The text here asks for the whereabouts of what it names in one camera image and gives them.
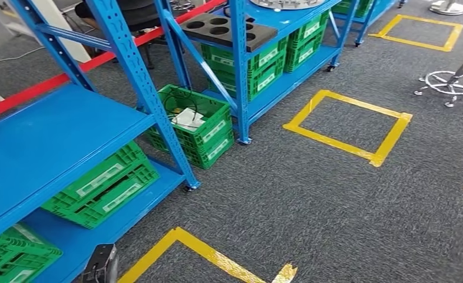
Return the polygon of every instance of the black chair leg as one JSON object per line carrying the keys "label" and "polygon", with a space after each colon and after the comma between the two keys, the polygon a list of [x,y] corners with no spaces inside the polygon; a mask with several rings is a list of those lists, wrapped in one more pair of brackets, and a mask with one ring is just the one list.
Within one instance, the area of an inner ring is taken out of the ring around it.
{"label": "black chair leg", "polygon": [[145,54],[147,56],[147,68],[149,70],[155,69],[155,66],[152,63],[152,60],[150,59],[150,43],[145,43],[145,46],[143,47],[145,49]]}

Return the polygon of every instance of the crate label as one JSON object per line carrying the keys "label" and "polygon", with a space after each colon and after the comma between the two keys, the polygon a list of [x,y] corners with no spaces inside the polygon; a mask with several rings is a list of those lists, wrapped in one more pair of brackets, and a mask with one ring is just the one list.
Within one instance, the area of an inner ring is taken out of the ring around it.
{"label": "crate label", "polygon": [[79,197],[83,197],[90,193],[93,189],[99,187],[99,185],[103,184],[107,181],[110,177],[114,176],[115,174],[119,173],[124,166],[120,165],[119,163],[114,164],[105,172],[101,173],[98,177],[94,178],[92,181],[84,185],[82,188],[76,190],[75,192],[79,195]]}
{"label": "crate label", "polygon": [[318,28],[320,27],[320,22],[317,22],[316,24],[314,24],[312,27],[310,27],[309,29],[307,29],[305,31],[305,36],[303,37],[304,38],[307,38],[310,34],[314,33]]}
{"label": "crate label", "polygon": [[22,270],[17,276],[11,279],[9,283],[24,283],[34,272],[35,270]]}
{"label": "crate label", "polygon": [[221,130],[224,127],[224,125],[226,125],[226,121],[221,120],[221,122],[219,122],[219,124],[216,125],[216,127],[214,127],[209,133],[207,133],[207,135],[205,135],[202,138],[204,143],[207,143],[219,130]]}
{"label": "crate label", "polygon": [[34,236],[34,234],[30,233],[29,230],[25,229],[22,225],[20,224],[15,224],[13,225],[13,228],[15,228],[18,232],[20,232],[20,234],[22,234],[23,236],[25,236],[27,239],[29,239],[31,242],[34,242],[34,243],[40,243],[40,244],[44,244],[41,240],[39,240],[39,238],[37,238],[36,236]]}
{"label": "crate label", "polygon": [[301,54],[301,56],[299,56],[298,63],[301,63],[304,59],[306,59],[306,57],[310,56],[311,53],[313,53],[313,47]]}
{"label": "crate label", "polygon": [[223,58],[223,57],[219,57],[219,56],[216,56],[216,55],[213,55],[211,58],[212,58],[212,60],[214,62],[218,62],[218,63],[224,64],[224,65],[228,65],[228,66],[233,67],[233,60]]}
{"label": "crate label", "polygon": [[266,54],[263,58],[259,59],[259,67],[265,65],[271,58],[278,54],[278,48],[273,49],[270,53]]}
{"label": "crate label", "polygon": [[213,152],[207,155],[207,158],[209,160],[214,158],[214,156],[216,156],[221,151],[221,149],[223,149],[228,143],[229,143],[228,139],[223,140],[223,142],[221,142],[221,144],[215,150],[213,150]]}
{"label": "crate label", "polygon": [[235,90],[236,90],[235,85],[225,84],[224,82],[221,82],[221,84],[222,84],[223,87],[226,88],[227,90],[231,90],[231,91],[235,91]]}
{"label": "crate label", "polygon": [[275,79],[275,73],[269,75],[264,81],[262,81],[258,86],[257,90],[260,91],[263,87],[267,86],[271,81]]}
{"label": "crate label", "polygon": [[135,192],[138,192],[139,189],[141,189],[142,185],[139,183],[135,183],[134,185],[130,186],[129,189],[125,190],[122,194],[120,194],[118,197],[116,197],[114,200],[103,206],[103,211],[104,212],[109,212],[115,207],[117,207],[119,204],[121,204],[126,198],[128,198],[130,195],[132,195]]}

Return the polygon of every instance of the red floor tape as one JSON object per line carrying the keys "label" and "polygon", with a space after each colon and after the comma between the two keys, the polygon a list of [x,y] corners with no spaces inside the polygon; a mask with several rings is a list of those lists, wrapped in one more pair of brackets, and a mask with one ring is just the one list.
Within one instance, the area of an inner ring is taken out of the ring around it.
{"label": "red floor tape", "polygon": [[[179,17],[176,18],[176,21],[178,23],[182,23],[186,20],[189,20],[197,16],[200,13],[204,13],[204,12],[211,10],[215,6],[218,6],[224,3],[225,1],[226,0],[211,0],[202,6],[198,6],[197,8],[183,15],[180,15]],[[159,27],[140,37],[137,37],[134,40],[134,42],[136,43],[136,46],[140,46],[141,44],[149,42],[150,40],[153,40],[154,38],[157,38],[163,34],[164,34],[164,31],[162,30],[162,28]],[[96,68],[97,66],[105,64],[106,62],[112,60],[113,58],[115,58],[115,55],[112,52],[105,52],[101,54],[100,56],[97,56],[85,63],[80,64],[80,67],[84,72],[87,72],[89,70]],[[5,100],[0,101],[0,114],[26,101],[29,101],[30,99],[34,97],[40,96],[41,94],[44,94],[52,90],[53,88],[66,83],[67,81],[68,81],[67,75],[61,74],[61,75],[52,77],[49,80],[33,85],[32,87],[29,87],[19,93],[16,93],[6,98]]]}

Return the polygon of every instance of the white cable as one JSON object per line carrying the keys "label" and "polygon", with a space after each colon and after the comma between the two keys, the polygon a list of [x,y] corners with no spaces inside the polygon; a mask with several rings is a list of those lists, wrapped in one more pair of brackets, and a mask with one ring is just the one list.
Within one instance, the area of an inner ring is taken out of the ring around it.
{"label": "white cable", "polygon": [[9,60],[17,60],[17,59],[23,58],[24,56],[29,55],[30,53],[34,53],[35,51],[38,51],[38,50],[41,50],[41,49],[44,49],[44,48],[45,47],[39,47],[37,49],[31,50],[31,51],[29,51],[27,53],[24,53],[23,55],[20,55],[18,57],[0,59],[0,62],[9,61]]}

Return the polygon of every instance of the green plastic crate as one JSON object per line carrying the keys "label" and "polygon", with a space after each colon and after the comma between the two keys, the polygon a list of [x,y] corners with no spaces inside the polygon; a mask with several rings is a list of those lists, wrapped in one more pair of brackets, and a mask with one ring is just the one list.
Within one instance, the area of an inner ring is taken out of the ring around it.
{"label": "green plastic crate", "polygon": [[[229,130],[227,134],[219,136],[213,143],[213,147],[208,150],[195,149],[183,146],[188,161],[202,169],[209,169],[216,160],[228,150],[234,143],[233,130]],[[150,136],[150,143],[156,148],[164,152],[168,152],[167,146],[160,136]]]}
{"label": "green plastic crate", "polygon": [[[356,8],[355,17],[362,18],[367,16],[367,13],[372,6],[372,2],[373,0],[361,0],[360,3],[358,3],[358,7]],[[343,0],[339,4],[332,7],[332,12],[346,15],[349,12],[350,6],[351,0]]]}
{"label": "green plastic crate", "polygon": [[287,59],[285,62],[286,73],[292,73],[308,58],[316,53],[323,40],[325,29],[320,29],[318,33],[309,41],[301,42],[299,45],[294,45],[287,51]]}
{"label": "green plastic crate", "polygon": [[[255,77],[257,73],[262,72],[266,66],[271,65],[282,56],[286,47],[287,38],[283,38],[251,58],[247,64],[247,75]],[[202,56],[213,71],[222,71],[229,74],[235,73],[232,52],[206,44],[201,44],[201,50]]]}
{"label": "green plastic crate", "polygon": [[0,283],[30,282],[61,255],[58,248],[17,223],[0,235]]}
{"label": "green plastic crate", "polygon": [[294,45],[299,45],[300,42],[307,42],[315,37],[319,31],[327,27],[327,20],[329,18],[329,11],[314,17],[311,21],[304,26],[298,28],[296,31],[289,35],[289,43],[287,50],[292,49]]}
{"label": "green plastic crate", "polygon": [[147,156],[131,141],[41,207],[51,212],[60,209],[75,210],[123,177],[133,169],[133,165],[145,160]]}
{"label": "green plastic crate", "polygon": [[[182,146],[207,150],[213,146],[213,137],[227,133],[232,127],[230,106],[226,102],[172,84],[166,85],[158,93],[168,114],[177,108],[184,110],[188,107],[204,116],[202,120],[206,122],[195,131],[173,124]],[[155,127],[148,129],[147,134],[150,133],[160,136]]]}
{"label": "green plastic crate", "polygon": [[150,162],[143,161],[77,210],[60,209],[53,213],[83,227],[95,228],[155,182],[158,177],[156,169]]}
{"label": "green plastic crate", "polygon": [[[285,58],[286,53],[283,51],[282,56],[265,68],[262,72],[258,73],[255,77],[247,78],[248,101],[252,101],[256,98],[281,76],[285,65]],[[235,75],[222,71],[215,71],[214,73],[222,83],[223,87],[228,91],[228,94],[232,97],[236,97]],[[207,81],[209,83],[209,89],[219,93],[217,87],[209,79]]]}

